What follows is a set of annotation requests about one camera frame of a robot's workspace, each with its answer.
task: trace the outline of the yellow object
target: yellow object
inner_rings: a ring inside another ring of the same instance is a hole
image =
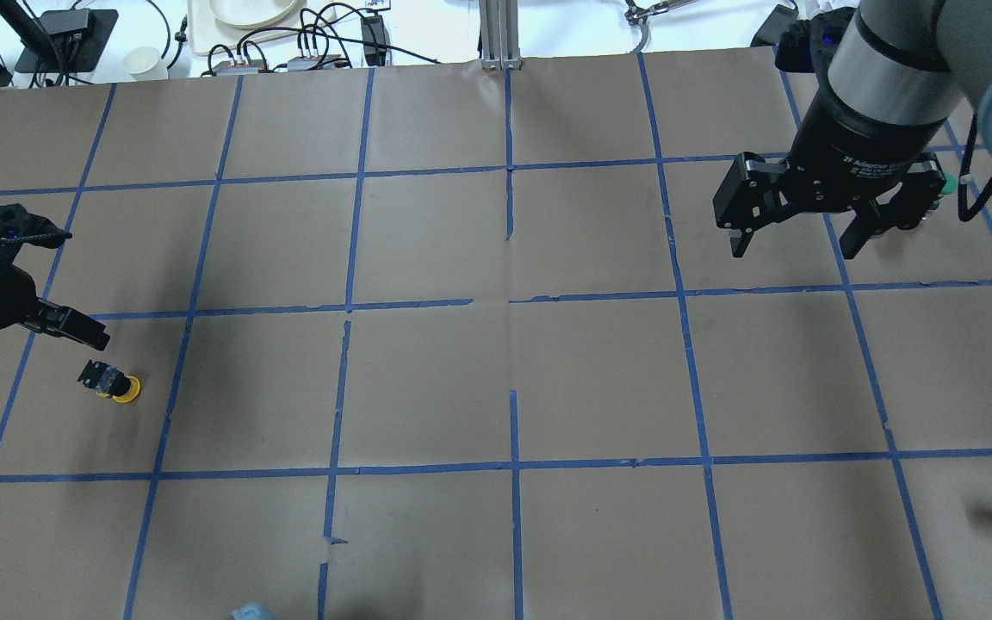
[[[125,392],[123,396],[114,396],[115,403],[121,403],[125,405],[131,403],[131,401],[137,400],[137,396],[140,396],[140,380],[132,375],[126,375],[129,380],[129,391]]]

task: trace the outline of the grid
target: grid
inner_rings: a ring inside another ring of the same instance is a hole
[[[904,507],[906,523],[910,536],[913,539],[914,553],[920,565],[921,580],[924,582],[930,610],[933,617],[939,619],[944,616],[942,613],[940,600],[937,596],[936,588],[933,585],[932,570],[930,570],[928,558],[924,544],[921,541],[920,527],[918,527],[917,517],[914,512],[913,499],[910,498],[909,487],[907,486],[902,463],[906,460],[920,459],[948,459],[948,458],[977,458],[977,456],[992,456],[992,448],[968,448],[968,449],[933,449],[933,450],[901,450],[895,441],[894,433],[890,430],[889,420],[886,415],[886,407],[883,400],[883,392],[879,385],[878,373],[875,369],[875,362],[871,357],[871,348],[867,334],[865,332],[865,322],[861,319],[861,313],[857,305],[855,293],[857,291],[872,290],[905,290],[918,288],[968,288],[968,287],[992,287],[992,279],[980,280],[980,282],[885,282],[885,283],[853,283],[849,277],[846,263],[840,255],[835,236],[834,223],[829,216],[823,216],[824,227],[826,227],[832,251],[837,259],[838,271],[841,282],[834,285],[819,286],[796,286],[796,287],[756,287],[748,289],[740,288],[709,288],[709,289],[689,289],[685,286],[684,275],[677,254],[676,233],[673,230],[673,212],[670,207],[669,187],[666,180],[666,164],[686,164],[686,162],[699,161],[729,161],[733,156],[729,153],[709,154],[709,156],[692,157],[665,157],[661,148],[660,130],[657,123],[657,113],[654,109],[654,92],[650,85],[649,73],[646,70],[644,56],[637,55],[639,76],[641,76],[642,88],[644,88],[646,114],[649,118],[651,133],[653,134],[654,156],[652,158],[626,158],[622,160],[598,160],[598,161],[568,161],[549,162],[548,164],[515,164],[512,160],[512,74],[506,75],[504,115],[506,130],[506,164],[504,165],[481,165],[468,166],[468,168],[442,168],[424,170],[396,170],[396,171],[367,171],[366,151],[367,141],[369,141],[369,122],[371,99],[373,99],[375,89],[376,70],[369,71],[366,79],[365,101],[363,101],[362,120],[362,142],[359,146],[358,166],[353,173],[324,173],[324,174],[295,174],[295,176],[279,177],[225,177],[225,166],[228,159],[229,146],[232,144],[233,127],[235,127],[237,111],[240,105],[240,95],[244,88],[244,79],[240,76],[236,79],[235,96],[232,100],[231,113],[229,113],[223,149],[220,154],[220,164],[217,166],[215,179],[212,180],[188,180],[158,183],[133,183],[133,184],[105,184],[91,185],[87,179],[90,175],[90,168],[94,162],[95,154],[98,152],[100,140],[102,140],[103,130],[106,128],[111,106],[113,106],[115,95],[117,95],[117,85],[109,88],[109,95],[102,112],[102,119],[98,123],[97,133],[93,144],[90,147],[86,165],[82,177],[80,177],[76,187],[60,188],[40,188],[40,189],[0,189],[1,195],[27,195],[59,193],[71,194],[71,212],[66,220],[65,228],[71,229],[74,222],[76,209],[83,193],[88,192],[111,192],[125,191],[125,189],[157,189],[157,188],[180,188],[180,187],[210,187],[212,195],[209,199],[208,215],[206,215],[203,232],[201,232],[200,250],[197,255],[196,268],[194,272],[193,287],[190,290],[189,303],[185,310],[158,311],[158,313],[99,313],[95,317],[102,321],[131,321],[145,319],[183,319],[185,321],[183,336],[180,348],[178,348],[176,370],[174,370],[173,382],[170,385],[170,396],[166,415],[163,420],[160,443],[155,450],[154,464],[151,471],[126,471],[126,472],[96,472],[95,474],[0,474],[0,484],[4,483],[42,483],[42,482],[96,482],[96,481],[146,481],[149,483],[148,495],[146,495],[145,514],[143,514],[142,526],[139,532],[137,547],[133,560],[133,572],[127,586],[127,596],[125,612],[123,616],[127,619],[133,616],[133,605],[135,603],[135,589],[140,577],[141,566],[146,558],[146,545],[148,545],[149,525],[152,511],[155,506],[158,486],[163,481],[171,480],[209,480],[209,479],[263,479],[263,478],[324,478],[327,482],[327,494],[325,499],[323,534],[326,538],[333,537],[333,519],[336,483],[339,476],[358,475],[401,475],[401,474],[448,474],[449,472],[473,472],[473,471],[508,471],[511,472],[511,520],[513,524],[513,592],[515,592],[516,617],[524,617],[524,550],[523,550],[523,517],[521,517],[520,499],[520,472],[526,470],[544,470],[545,468],[634,468],[634,467],[692,467],[701,468],[704,472],[704,486],[706,505],[708,506],[708,519],[716,561],[717,581],[719,581],[721,605],[723,615],[732,619],[734,616],[731,595],[729,595],[729,581],[727,574],[727,560],[723,549],[723,534],[720,526],[719,509],[716,501],[716,484],[714,484],[714,466],[721,464],[757,464],[757,463],[812,463],[812,462],[889,462],[892,466],[897,482],[898,492],[901,495],[902,507]],[[791,91],[791,84],[783,76],[784,94],[787,97],[791,113],[795,122],[799,123],[798,107],[796,106],[794,94]],[[961,145],[954,134],[952,126],[948,123],[945,126],[952,144],[950,146],[940,146],[934,148],[937,152],[954,152],[961,156]],[[783,153],[767,153],[767,157],[782,157]],[[432,300],[403,300],[386,302],[365,302],[358,303],[354,300],[354,280],[355,264],[357,262],[357,248],[359,227],[362,225],[363,209],[363,181],[367,177],[406,177],[406,176],[441,176],[441,174],[469,174],[481,172],[493,172],[504,170],[506,172],[507,188],[507,238],[511,239],[515,232],[515,196],[513,196],[513,174],[521,170],[544,170],[544,169],[571,169],[571,168],[606,168],[606,166],[625,165],[653,165],[657,171],[659,182],[659,192],[661,204],[664,208],[666,229],[666,241],[668,242],[669,258],[672,262],[674,279],[674,289],[672,290],[649,290],[636,291],[636,293],[603,293],[603,294],[559,294],[559,295],[536,295],[528,299],[510,299],[508,303],[512,305],[523,305],[523,303],[551,303],[551,302],[576,302],[576,301],[605,301],[605,300],[631,300],[631,299],[674,299],[677,301],[679,319],[682,329],[682,341],[685,347],[686,368],[689,373],[690,388],[696,415],[697,443],[699,443],[699,456],[675,456],[674,458],[645,458],[645,459],[564,459],[564,460],[523,460],[520,459],[519,450],[519,411],[518,395],[515,389],[509,394],[509,423],[511,423],[511,436],[509,437],[509,449],[511,449],[511,459],[499,460],[499,462],[458,462],[458,463],[431,463],[418,464],[418,466],[375,466],[375,467],[341,467],[339,466],[339,447],[342,441],[343,419],[345,415],[345,386],[347,380],[348,349],[350,348],[351,322],[344,323],[344,332],[341,334],[342,344],[339,350],[339,370],[338,370],[338,391],[336,391],[336,413],[334,419],[334,429],[331,443],[331,458],[328,467],[314,468],[255,468],[255,470],[212,470],[212,471],[170,471],[164,470],[163,462],[168,446],[168,438],[172,423],[171,413],[176,408],[178,389],[182,380],[182,369],[185,362],[186,352],[188,352],[190,333],[192,333],[194,321],[197,317],[221,317],[221,315],[240,314],[272,314],[272,313],[366,313],[367,311],[391,311],[394,309],[410,309],[410,307],[459,307],[468,306],[474,302],[473,299],[432,299]],[[246,183],[276,183],[287,181],[315,181],[330,179],[353,179],[355,180],[355,196],[353,207],[353,220],[350,229],[350,252],[348,252],[346,271],[346,295],[342,305],[324,305],[317,307],[225,307],[225,309],[198,309],[197,298],[200,293],[202,274],[205,266],[206,252],[208,252],[210,231],[212,231],[214,215],[217,208],[218,196],[221,188],[229,184]],[[989,234],[992,236],[992,217],[989,210],[983,211],[983,218],[989,227]],[[63,254],[63,248],[56,251],[56,256],[52,263],[47,283],[44,287],[44,295],[50,293],[54,282],[56,271],[59,267],[59,259]],[[706,421],[704,419],[704,397],[700,389],[700,373],[697,361],[696,346],[692,340],[692,329],[689,321],[688,300],[697,297],[722,297],[722,295],[792,295],[804,293],[842,293],[846,298],[855,335],[859,341],[859,353],[865,361],[866,374],[871,384],[871,392],[877,406],[879,424],[883,427],[886,440],[885,451],[865,451],[865,452],[816,452],[816,454],[776,454],[776,455],[751,455],[751,456],[714,456],[710,446]],[[3,418],[0,423],[0,446],[3,443],[3,435],[7,430],[10,415],[15,404],[17,391],[21,385],[27,361],[30,357],[34,337],[28,335],[20,362],[17,363],[15,378],[10,389],[10,396],[5,404]],[[326,600],[328,586],[330,585],[330,565],[327,562],[320,565],[319,569],[319,608],[318,616],[326,616]]]

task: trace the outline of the green object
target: green object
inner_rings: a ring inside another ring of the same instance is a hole
[[[948,181],[945,182],[944,188],[940,190],[940,194],[946,196],[948,194],[956,193],[956,188],[959,187],[959,180],[948,172],[945,172],[944,176],[947,177]]]

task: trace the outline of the white cup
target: white cup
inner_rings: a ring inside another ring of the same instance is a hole
[[[166,65],[155,47],[137,47],[125,56],[125,71],[137,82],[166,79]]]

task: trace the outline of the white background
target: white background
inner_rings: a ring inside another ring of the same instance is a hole
[[[327,0],[307,0],[318,9]],[[638,0],[648,7],[654,0]],[[186,0],[155,0],[168,16],[170,27],[177,30],[186,15]],[[71,0],[30,0],[40,13],[66,9]],[[651,36],[646,52],[705,50],[705,48],[747,47],[777,0],[696,0],[664,15],[650,17]],[[802,0],[803,14],[810,12],[814,0]],[[79,74],[93,82],[123,82],[129,79],[121,66],[127,52],[135,47],[163,48],[165,31],[160,16],[143,0],[83,0],[80,7],[117,9],[118,22],[113,36],[93,74]],[[584,56],[621,54],[637,43],[637,28],[623,19],[623,0],[519,0],[519,38],[521,53],[528,56]],[[389,42],[440,59],[442,62],[465,62],[477,58],[477,36],[481,20],[477,0],[394,0],[385,16]],[[339,35],[359,38],[357,17],[338,24]],[[295,39],[264,43],[271,65],[286,62],[296,55]],[[15,32],[0,17],[0,51],[8,70],[13,71],[22,50]],[[355,63],[362,58],[361,46],[348,44]],[[392,52],[390,64],[417,64],[405,54]],[[206,70],[205,59],[184,48],[182,57],[170,70],[173,78],[197,76]],[[15,83],[28,85],[28,76],[17,76]]]

